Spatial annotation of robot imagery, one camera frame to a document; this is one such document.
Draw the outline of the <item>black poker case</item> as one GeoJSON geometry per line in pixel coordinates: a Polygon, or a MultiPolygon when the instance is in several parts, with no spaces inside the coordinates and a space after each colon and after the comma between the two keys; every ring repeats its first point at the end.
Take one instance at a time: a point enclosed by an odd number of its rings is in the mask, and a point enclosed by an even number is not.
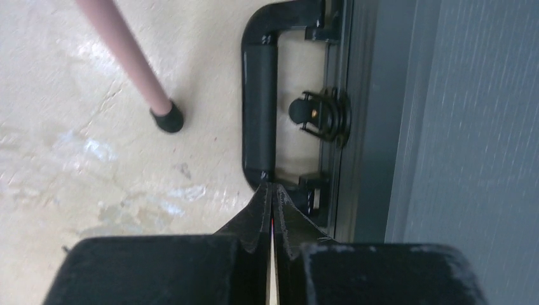
{"type": "Polygon", "coordinates": [[[321,141],[289,191],[338,240],[538,250],[537,1],[286,1],[241,40],[242,170],[276,180],[277,44],[326,45],[291,115],[321,141]]]}

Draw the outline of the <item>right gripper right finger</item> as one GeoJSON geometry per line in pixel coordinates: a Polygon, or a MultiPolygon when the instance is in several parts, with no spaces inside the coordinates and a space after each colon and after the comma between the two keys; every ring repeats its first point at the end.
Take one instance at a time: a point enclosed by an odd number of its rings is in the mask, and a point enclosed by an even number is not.
{"type": "Polygon", "coordinates": [[[279,304],[486,304],[465,256],[440,244],[340,243],[273,186],[279,304]]]}

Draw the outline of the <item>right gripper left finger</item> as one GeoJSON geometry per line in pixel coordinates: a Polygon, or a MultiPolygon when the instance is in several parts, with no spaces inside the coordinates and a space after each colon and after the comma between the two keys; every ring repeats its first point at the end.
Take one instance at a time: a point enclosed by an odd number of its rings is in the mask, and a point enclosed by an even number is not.
{"type": "Polygon", "coordinates": [[[267,304],[273,186],[213,234],[87,238],[45,304],[267,304]]]}

